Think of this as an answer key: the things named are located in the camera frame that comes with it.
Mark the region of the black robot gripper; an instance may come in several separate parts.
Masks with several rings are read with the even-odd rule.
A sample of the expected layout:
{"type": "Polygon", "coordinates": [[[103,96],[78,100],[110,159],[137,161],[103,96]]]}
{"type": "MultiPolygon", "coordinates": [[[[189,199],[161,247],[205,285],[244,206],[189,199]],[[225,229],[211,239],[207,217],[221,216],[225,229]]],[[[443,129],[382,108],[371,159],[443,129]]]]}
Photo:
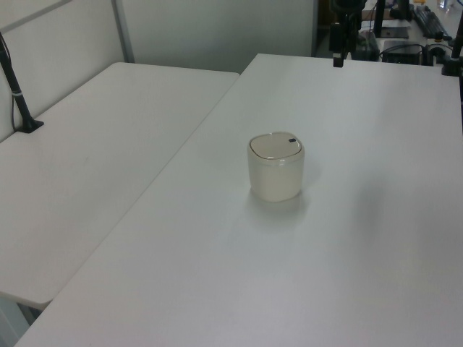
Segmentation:
{"type": "MultiPolygon", "coordinates": [[[[357,36],[359,30],[359,16],[356,13],[365,8],[366,0],[330,0],[330,9],[337,17],[347,17],[346,22],[346,53],[356,50],[357,36]]],[[[333,66],[342,68],[344,65],[343,56],[343,31],[340,23],[332,23],[329,35],[329,50],[332,53],[333,66]]]]}

